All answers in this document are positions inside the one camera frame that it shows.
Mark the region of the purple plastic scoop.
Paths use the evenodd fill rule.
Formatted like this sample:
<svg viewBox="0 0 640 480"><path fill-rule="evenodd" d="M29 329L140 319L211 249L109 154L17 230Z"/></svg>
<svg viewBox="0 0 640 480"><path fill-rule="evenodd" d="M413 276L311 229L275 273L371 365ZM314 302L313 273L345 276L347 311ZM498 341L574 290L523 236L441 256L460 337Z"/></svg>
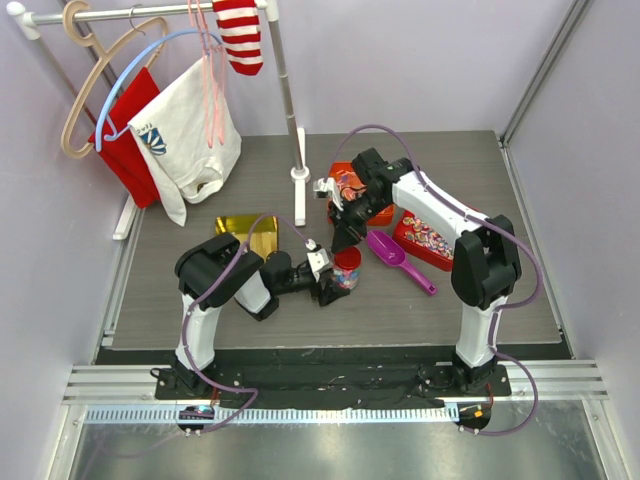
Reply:
<svg viewBox="0 0 640 480"><path fill-rule="evenodd" d="M366 243L385 265L402 270L427 295L438 293L435 284L409 261L406 252L391 236L380 230L372 230L366 237Z"/></svg>

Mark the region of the orange candy box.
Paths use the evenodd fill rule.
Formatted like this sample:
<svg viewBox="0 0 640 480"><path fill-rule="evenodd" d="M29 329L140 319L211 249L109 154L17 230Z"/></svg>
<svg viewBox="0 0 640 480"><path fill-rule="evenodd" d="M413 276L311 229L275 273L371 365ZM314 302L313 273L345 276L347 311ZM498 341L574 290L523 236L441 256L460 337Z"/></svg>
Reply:
<svg viewBox="0 0 640 480"><path fill-rule="evenodd" d="M365 190L365 185L348 162L333 163L329 171L340 190L343 201L355 200ZM394 217L394 206L391 205L380 211L375 217L368 221L371 227L386 227L392 223Z"/></svg>

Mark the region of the gold tin of star candies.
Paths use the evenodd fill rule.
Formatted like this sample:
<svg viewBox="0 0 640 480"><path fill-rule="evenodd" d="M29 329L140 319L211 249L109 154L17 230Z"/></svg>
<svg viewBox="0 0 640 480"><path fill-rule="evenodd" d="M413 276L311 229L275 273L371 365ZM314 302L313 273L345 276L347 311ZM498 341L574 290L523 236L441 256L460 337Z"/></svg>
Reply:
<svg viewBox="0 0 640 480"><path fill-rule="evenodd" d="M214 222L215 233L230 233L240 243L244 243L248 239L251 227L259 217L260 214L218 216ZM245 250L251 250L260 256L263 262L266 262L268 256L278 250L278 230L278 220L276 217L265 217L253 230L249 244Z"/></svg>

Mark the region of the clear plastic jar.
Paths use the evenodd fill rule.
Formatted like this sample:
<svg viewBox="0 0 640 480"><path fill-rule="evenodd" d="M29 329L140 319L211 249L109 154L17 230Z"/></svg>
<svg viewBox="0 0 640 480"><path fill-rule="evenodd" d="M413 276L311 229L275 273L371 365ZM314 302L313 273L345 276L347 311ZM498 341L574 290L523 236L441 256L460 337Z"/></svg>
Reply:
<svg viewBox="0 0 640 480"><path fill-rule="evenodd" d="M332 280L340 288L353 290L360 277L360 269L343 269L335 266L332 270Z"/></svg>

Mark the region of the red jar lid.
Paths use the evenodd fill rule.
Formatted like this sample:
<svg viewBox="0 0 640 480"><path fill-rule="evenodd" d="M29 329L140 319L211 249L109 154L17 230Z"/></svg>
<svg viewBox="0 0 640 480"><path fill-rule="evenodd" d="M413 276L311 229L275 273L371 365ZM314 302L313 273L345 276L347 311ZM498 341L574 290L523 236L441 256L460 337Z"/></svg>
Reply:
<svg viewBox="0 0 640 480"><path fill-rule="evenodd" d="M360 268L362 255L357 247L349 247L334 255L334 265L344 271L354 271Z"/></svg>

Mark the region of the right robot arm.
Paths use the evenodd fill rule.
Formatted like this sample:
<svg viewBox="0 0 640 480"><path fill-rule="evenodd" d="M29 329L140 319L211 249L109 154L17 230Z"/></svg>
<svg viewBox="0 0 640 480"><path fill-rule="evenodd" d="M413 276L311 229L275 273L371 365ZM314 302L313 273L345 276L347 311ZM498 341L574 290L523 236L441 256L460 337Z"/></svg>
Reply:
<svg viewBox="0 0 640 480"><path fill-rule="evenodd" d="M451 380L460 393L477 393L496 368L500 309L522 275L511 221L464 205L407 158L387 162L370 148L358 154L351 167L363 184L353 199L343 197L333 178L317 180L313 186L317 196L329 200L332 252L358 245L368 235L369 220L390 205L409 211L443 237L453 249L450 280L463 304Z"/></svg>

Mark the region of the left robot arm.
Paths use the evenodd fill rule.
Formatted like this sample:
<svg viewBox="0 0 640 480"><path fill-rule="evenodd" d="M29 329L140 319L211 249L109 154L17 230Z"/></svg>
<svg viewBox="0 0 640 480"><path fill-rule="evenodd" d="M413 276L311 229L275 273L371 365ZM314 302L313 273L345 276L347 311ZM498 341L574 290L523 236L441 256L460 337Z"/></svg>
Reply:
<svg viewBox="0 0 640 480"><path fill-rule="evenodd" d="M284 251L276 250L263 258L229 233L188 250L174 269L183 304L172 367L179 388L193 399L211 391L213 375L206 368L215 359L219 316L229 301L235 301L257 321L273 314L279 298L287 294L307 291L324 307L350 294L333 278L332 270L328 253L315 243L297 266Z"/></svg>

